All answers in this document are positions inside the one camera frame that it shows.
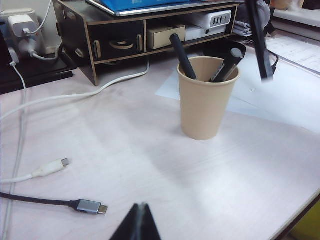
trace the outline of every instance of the beige box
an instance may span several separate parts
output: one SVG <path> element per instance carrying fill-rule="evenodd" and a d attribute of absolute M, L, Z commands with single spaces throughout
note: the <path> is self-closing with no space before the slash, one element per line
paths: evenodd
<path fill-rule="evenodd" d="M 147 44 L 151 49 L 159 49 L 171 45 L 170 36 L 177 34 L 180 41 L 186 39 L 186 26 L 173 24 L 172 26 L 155 26 L 147 29 Z"/>
<path fill-rule="evenodd" d="M 217 135 L 221 121 L 239 77 L 236 67 L 224 82 L 208 82 L 223 59 L 209 56 L 190 58 L 196 80 L 186 77 L 180 65 L 179 74 L 181 128 L 192 139 L 208 140 Z"/>

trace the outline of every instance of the black cable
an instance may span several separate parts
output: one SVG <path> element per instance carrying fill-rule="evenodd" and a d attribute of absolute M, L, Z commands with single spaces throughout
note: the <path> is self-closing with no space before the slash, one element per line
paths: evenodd
<path fill-rule="evenodd" d="M 10 200 L 27 202 L 27 203 L 59 205 L 59 206 L 68 206 L 68 207 L 72 207 L 74 204 L 73 202 L 76 202 L 76 201 L 48 200 L 48 199 L 40 199 L 40 198 L 33 198 L 33 197 L 27 197 L 27 196 L 17 196 L 17 195 L 4 193 L 4 192 L 0 192 L 0 197 L 4 199 L 10 199 Z"/>
<path fill-rule="evenodd" d="M 248 39 L 247 41 L 248 41 L 249 43 L 251 43 L 251 44 L 254 43 L 254 41 L 253 41 L 253 40 L 250 40 L 250 39 Z M 273 71 L 273 74 L 275 74 L 275 71 L 276 71 L 276 69 L 277 69 L 277 63 L 279 62 L 279 56 L 278 56 L 276 53 L 274 53 L 273 51 L 268 50 L 268 52 L 269 52 L 271 55 L 273 55 L 273 56 L 276 57 L 276 60 L 275 60 L 274 64 L 271 66 L 272 71 Z"/>
<path fill-rule="evenodd" d="M 100 202 L 89 201 L 89 200 L 71 200 L 71 201 L 63 201 L 63 200 L 49 200 L 49 199 L 41 199 L 27 196 L 18 196 L 12 195 L 4 192 L 0 192 L 0 198 L 34 203 L 34 204 L 47 204 L 47 205 L 58 205 L 58 206 L 67 206 L 72 208 L 78 212 L 88 213 L 88 214 L 104 214 L 107 211 L 107 207 L 102 205 Z"/>
<path fill-rule="evenodd" d="M 277 63 L 279 62 L 279 56 L 276 53 L 274 53 L 273 51 L 270 51 L 270 50 L 268 50 L 268 51 L 269 51 L 269 53 L 271 53 L 273 56 L 276 57 L 276 60 L 274 62 L 274 66 L 277 65 Z"/>

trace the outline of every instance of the drawer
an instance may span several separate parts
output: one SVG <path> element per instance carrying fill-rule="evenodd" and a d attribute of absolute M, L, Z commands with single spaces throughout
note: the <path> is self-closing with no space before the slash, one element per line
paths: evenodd
<path fill-rule="evenodd" d="M 94 61 L 144 53 L 144 22 L 133 21 L 88 26 Z"/>

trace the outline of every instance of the paper cup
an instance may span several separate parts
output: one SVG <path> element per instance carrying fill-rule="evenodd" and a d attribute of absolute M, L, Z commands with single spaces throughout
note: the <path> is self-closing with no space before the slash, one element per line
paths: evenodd
<path fill-rule="evenodd" d="M 221 58 L 197 56 L 189 59 L 197 76 L 185 76 L 180 65 L 179 74 L 181 128 L 195 140 L 208 140 L 217 135 L 231 92 L 239 77 L 236 68 L 224 82 L 209 82 L 222 63 Z"/>

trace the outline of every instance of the white box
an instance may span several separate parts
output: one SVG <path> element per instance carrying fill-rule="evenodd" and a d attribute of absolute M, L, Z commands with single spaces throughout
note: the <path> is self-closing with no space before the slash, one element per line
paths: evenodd
<path fill-rule="evenodd" d="M 172 26 L 155 26 L 147 29 L 147 44 L 151 49 L 159 49 L 171 45 L 170 36 L 177 34 L 180 41 L 186 38 L 186 26 L 172 24 Z"/>

